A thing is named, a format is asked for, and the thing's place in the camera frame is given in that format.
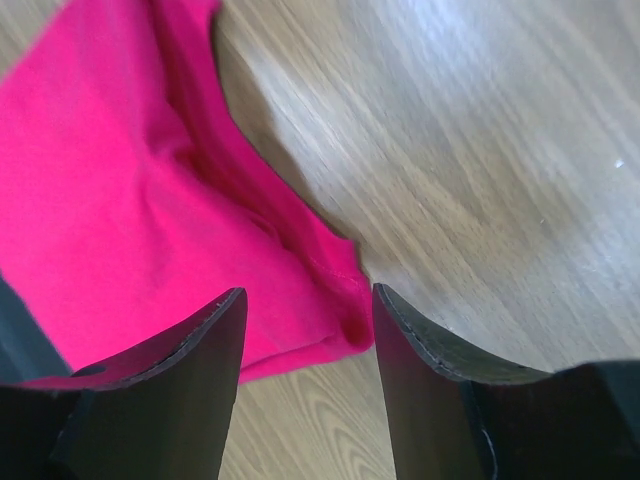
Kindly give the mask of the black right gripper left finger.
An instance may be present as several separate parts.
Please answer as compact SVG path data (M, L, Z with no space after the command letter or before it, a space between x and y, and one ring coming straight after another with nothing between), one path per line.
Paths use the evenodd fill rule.
M68 376L1 383L5 479L214 479L239 383L247 295Z

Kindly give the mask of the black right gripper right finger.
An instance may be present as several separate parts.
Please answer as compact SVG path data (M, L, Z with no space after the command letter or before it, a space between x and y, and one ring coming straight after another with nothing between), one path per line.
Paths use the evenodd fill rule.
M479 348L384 284L373 320L400 479L635 479L639 364L548 373Z

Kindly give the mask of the pink red t-shirt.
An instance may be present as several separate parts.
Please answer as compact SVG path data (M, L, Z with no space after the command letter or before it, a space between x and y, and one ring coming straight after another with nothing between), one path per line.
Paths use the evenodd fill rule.
M80 369L230 288L240 378L369 349L371 290L231 118L215 1L71 1L1 85L1 273Z

